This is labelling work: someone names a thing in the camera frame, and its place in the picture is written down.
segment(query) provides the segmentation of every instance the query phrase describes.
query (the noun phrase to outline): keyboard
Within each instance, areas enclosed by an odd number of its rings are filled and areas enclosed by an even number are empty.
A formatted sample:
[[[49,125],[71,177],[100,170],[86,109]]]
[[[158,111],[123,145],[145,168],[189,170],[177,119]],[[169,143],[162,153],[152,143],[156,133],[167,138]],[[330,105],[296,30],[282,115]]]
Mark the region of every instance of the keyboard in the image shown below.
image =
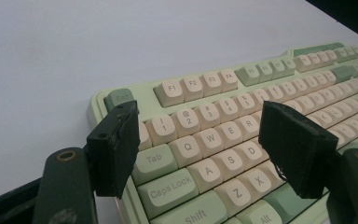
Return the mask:
[[[266,60],[96,92],[92,127],[137,100],[141,144],[118,210],[124,223],[323,223],[277,175],[257,136],[264,101],[290,105],[358,147],[358,47],[289,49]]]

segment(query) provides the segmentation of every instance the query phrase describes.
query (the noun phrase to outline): white table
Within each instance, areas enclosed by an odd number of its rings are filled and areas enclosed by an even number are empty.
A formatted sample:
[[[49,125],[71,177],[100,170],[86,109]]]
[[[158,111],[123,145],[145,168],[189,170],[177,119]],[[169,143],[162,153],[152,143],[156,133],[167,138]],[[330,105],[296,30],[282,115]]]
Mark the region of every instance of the white table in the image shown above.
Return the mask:
[[[306,1],[0,1],[0,195],[83,147],[97,90],[254,62],[358,35]],[[100,223],[118,223],[97,200]]]

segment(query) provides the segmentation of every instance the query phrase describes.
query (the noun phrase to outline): keyboard frame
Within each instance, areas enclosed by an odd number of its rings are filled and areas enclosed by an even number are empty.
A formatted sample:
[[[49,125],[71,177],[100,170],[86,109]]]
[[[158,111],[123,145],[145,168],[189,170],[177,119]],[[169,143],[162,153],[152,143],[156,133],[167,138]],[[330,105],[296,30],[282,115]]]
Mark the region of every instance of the keyboard frame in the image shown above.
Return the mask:
[[[334,63],[333,65],[314,69],[309,72],[298,73],[296,70],[292,76],[281,77],[278,79],[274,79],[274,80],[267,81],[264,83],[259,83],[259,84],[249,86],[249,87],[245,87],[240,82],[240,80],[238,80],[238,88],[234,91],[227,91],[227,92],[219,93],[217,95],[212,95],[212,96],[201,98],[201,99],[198,99],[195,101],[185,102],[185,103],[182,103],[179,105],[173,105],[173,106],[169,106],[169,107],[165,107],[165,108],[160,105],[158,98],[153,91],[153,89],[156,88],[157,85],[159,85],[161,83],[161,81],[163,81],[163,80],[167,80],[167,79],[180,80],[181,78],[186,77],[186,76],[191,76],[191,75],[201,76],[207,72],[220,71],[220,70],[226,69],[226,68],[232,68],[234,71],[236,71],[239,68],[241,68],[242,66],[245,66],[246,64],[269,62],[272,59],[279,59],[279,58],[283,59],[283,58],[287,58],[287,57],[293,59],[295,57],[295,55],[297,55],[299,52],[302,52],[301,50],[303,50],[303,49],[312,49],[312,48],[317,49],[320,46],[331,46],[331,45],[335,45],[337,47],[344,46],[343,44],[341,44],[339,42],[330,42],[330,43],[324,43],[321,45],[289,49],[280,56],[270,57],[265,60],[255,61],[255,62],[251,62],[251,63],[242,63],[242,64],[230,66],[230,67],[218,68],[218,69],[203,71],[203,72],[195,73],[195,74],[187,74],[184,76],[169,77],[166,79],[155,80],[155,81],[145,82],[145,83],[141,83],[141,84],[128,85],[128,86],[122,86],[122,87],[117,87],[117,88],[100,90],[100,91],[95,92],[92,95],[90,102],[89,102],[89,108],[88,108],[88,112],[87,112],[89,124],[90,124],[91,128],[94,128],[98,124],[98,122],[100,122],[103,119],[103,117],[107,115],[107,110],[106,110],[103,99],[111,91],[117,90],[117,89],[126,88],[132,92],[134,99],[138,100],[139,120],[145,122],[149,119],[152,119],[157,114],[170,115],[170,114],[174,113],[175,111],[179,110],[180,108],[184,108],[184,107],[194,108],[197,105],[201,105],[203,103],[213,103],[213,102],[221,99],[222,97],[232,97],[232,96],[237,95],[240,92],[247,92],[247,91],[253,91],[253,90],[259,89],[259,88],[265,88],[271,84],[281,83],[286,80],[292,80],[295,77],[303,77],[305,75],[322,72],[324,70],[329,70],[331,68],[341,66],[343,64],[349,65],[349,64],[358,62],[358,58],[356,58],[356,59],[352,59],[352,60],[342,62],[342,63]],[[318,200],[313,205],[311,205],[309,208],[307,208],[307,210],[305,210],[304,212],[299,214],[297,217],[292,219],[289,223],[294,223],[294,224],[325,223],[326,220],[328,219],[328,214],[327,214],[326,205],[325,205],[327,197],[328,197],[328,193],[325,194],[321,200]],[[128,180],[126,188],[124,189],[123,198],[121,200],[116,199],[116,202],[117,202],[117,208],[118,208],[118,211],[120,213],[123,223],[133,223],[133,224],[149,223],[149,221],[146,217],[145,211],[143,209],[142,202],[139,198],[138,192],[136,190],[136,187],[133,183],[131,176]]]

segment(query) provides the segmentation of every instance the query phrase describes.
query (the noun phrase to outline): mechanical keyboard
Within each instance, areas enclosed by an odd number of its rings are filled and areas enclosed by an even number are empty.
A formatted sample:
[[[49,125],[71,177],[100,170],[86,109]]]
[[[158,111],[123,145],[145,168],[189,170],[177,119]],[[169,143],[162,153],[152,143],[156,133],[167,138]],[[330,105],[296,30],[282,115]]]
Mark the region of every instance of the mechanical keyboard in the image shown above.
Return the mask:
[[[257,136],[264,101],[290,105],[358,147],[358,47],[328,43],[188,76],[96,92],[92,127],[137,100],[141,144],[123,198],[125,223],[322,223],[325,202],[300,199]]]

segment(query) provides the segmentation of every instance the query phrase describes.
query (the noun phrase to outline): white surface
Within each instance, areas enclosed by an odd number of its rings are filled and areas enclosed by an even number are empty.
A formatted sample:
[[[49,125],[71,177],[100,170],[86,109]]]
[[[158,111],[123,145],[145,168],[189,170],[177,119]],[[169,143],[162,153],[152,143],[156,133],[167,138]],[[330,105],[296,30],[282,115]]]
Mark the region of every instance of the white surface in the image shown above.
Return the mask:
[[[0,1],[0,195],[83,147],[97,90],[253,62],[358,35],[300,0]],[[100,223],[118,223],[97,199]]]

